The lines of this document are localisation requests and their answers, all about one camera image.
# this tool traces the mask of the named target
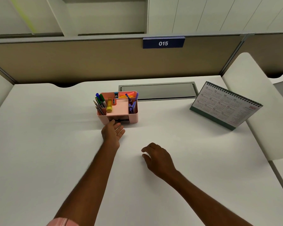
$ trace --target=desk organizer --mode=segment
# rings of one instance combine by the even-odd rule
[[[119,97],[125,96],[125,94],[133,95],[132,102],[135,101],[135,97],[137,92],[136,91],[121,91],[118,92]],[[108,98],[115,98],[114,92],[110,93],[101,93],[105,99],[106,104],[108,104]],[[97,111],[97,116],[100,119],[100,121],[103,123],[103,125],[108,124],[111,120],[115,120],[117,122],[120,121],[129,121],[131,124],[137,123],[139,121],[138,117],[138,103],[136,101],[136,105],[133,110],[133,114],[129,114],[129,102],[128,98],[116,98],[117,104],[112,106],[112,112],[107,113],[106,108],[102,108],[102,111],[104,112],[104,115],[101,115]]]

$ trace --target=gray metal flap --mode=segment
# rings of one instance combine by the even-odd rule
[[[140,101],[196,98],[195,82],[119,86],[119,91],[137,91]]]

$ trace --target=calendar page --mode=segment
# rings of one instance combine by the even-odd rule
[[[262,105],[227,89],[206,82],[195,99],[195,107],[233,127],[238,127]]]

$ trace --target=shirt sleeve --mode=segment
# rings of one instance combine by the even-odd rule
[[[55,218],[52,221],[50,221],[47,226],[79,226],[79,225],[67,218]]]

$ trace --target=person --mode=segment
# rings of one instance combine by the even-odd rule
[[[102,129],[103,144],[48,226],[94,225],[119,148],[119,140],[124,132],[124,127],[114,120]],[[177,190],[205,226],[251,226],[177,171],[170,154],[164,148],[151,143],[141,151],[147,153],[142,156],[149,170]]]

